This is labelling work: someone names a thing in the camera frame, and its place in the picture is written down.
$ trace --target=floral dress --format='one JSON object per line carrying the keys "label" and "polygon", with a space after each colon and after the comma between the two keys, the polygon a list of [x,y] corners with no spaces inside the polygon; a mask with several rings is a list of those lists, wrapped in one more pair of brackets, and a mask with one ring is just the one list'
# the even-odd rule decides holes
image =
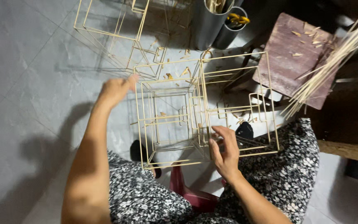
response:
{"label": "floral dress", "polygon": [[[310,119],[305,118],[277,132],[280,152],[241,158],[238,167],[246,180],[291,222],[301,223],[318,170],[316,136]],[[255,140],[266,140],[266,136]],[[112,223],[249,223],[229,184],[214,213],[196,214],[186,199],[159,184],[139,162],[113,152],[108,156]]]}

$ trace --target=gray tile floor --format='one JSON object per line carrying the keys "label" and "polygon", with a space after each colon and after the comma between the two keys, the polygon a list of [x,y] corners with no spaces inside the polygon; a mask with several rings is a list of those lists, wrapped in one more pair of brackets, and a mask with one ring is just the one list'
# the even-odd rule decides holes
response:
{"label": "gray tile floor", "polygon": [[[77,6],[77,0],[0,0],[0,224],[59,223],[73,151],[103,81],[112,77],[72,28]],[[242,44],[236,39],[233,47]],[[179,59],[174,50],[170,57]],[[192,52],[191,58],[198,57]],[[125,158],[138,136],[129,125],[135,110],[129,94],[108,124],[108,147]],[[343,177],[338,156],[320,156],[304,223],[358,224],[358,181]],[[187,169],[188,186],[220,194],[219,175],[210,165]],[[169,183],[169,173],[161,182]]]}

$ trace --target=woman's right hand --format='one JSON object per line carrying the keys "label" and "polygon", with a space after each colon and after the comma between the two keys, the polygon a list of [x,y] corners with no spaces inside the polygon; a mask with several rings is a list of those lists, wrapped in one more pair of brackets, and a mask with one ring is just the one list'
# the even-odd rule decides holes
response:
{"label": "woman's right hand", "polygon": [[236,133],[223,126],[212,126],[212,129],[223,138],[225,147],[225,151],[221,153],[217,142],[209,139],[209,147],[214,157],[216,170],[229,184],[232,184],[238,178],[243,178],[240,170],[238,170],[240,151],[237,146]]}

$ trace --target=hand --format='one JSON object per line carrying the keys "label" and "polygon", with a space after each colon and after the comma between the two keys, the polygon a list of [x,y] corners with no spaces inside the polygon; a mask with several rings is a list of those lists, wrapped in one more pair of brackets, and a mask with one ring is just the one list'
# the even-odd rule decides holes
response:
{"label": "hand", "polygon": [[128,90],[135,91],[135,84],[138,80],[136,74],[131,75],[128,79],[109,79],[103,84],[97,104],[113,109],[127,94]]}
{"label": "hand", "polygon": [[212,126],[212,129],[223,138],[222,142],[225,146],[225,151],[220,153],[217,142],[209,139],[209,147],[213,154],[216,170],[231,184],[238,178],[243,178],[240,170],[238,170],[240,151],[237,146],[236,133],[223,126]]}

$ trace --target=metal cylinder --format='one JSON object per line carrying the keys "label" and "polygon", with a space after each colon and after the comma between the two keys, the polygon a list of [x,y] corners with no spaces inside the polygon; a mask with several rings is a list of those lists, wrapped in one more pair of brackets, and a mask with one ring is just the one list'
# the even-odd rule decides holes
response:
{"label": "metal cylinder", "polygon": [[[245,10],[237,6],[231,8],[229,13],[236,13],[237,15],[248,17]],[[226,25],[226,23],[224,23],[215,39],[214,47],[221,50],[226,49],[233,42],[234,38],[236,38],[240,30],[244,29],[245,26],[246,24],[239,28],[231,29]]]}
{"label": "metal cylinder", "polygon": [[196,0],[193,8],[191,34],[196,49],[205,51],[212,46],[219,30],[232,8],[234,0],[226,1],[226,10],[222,14],[214,14],[206,7],[206,0]]}

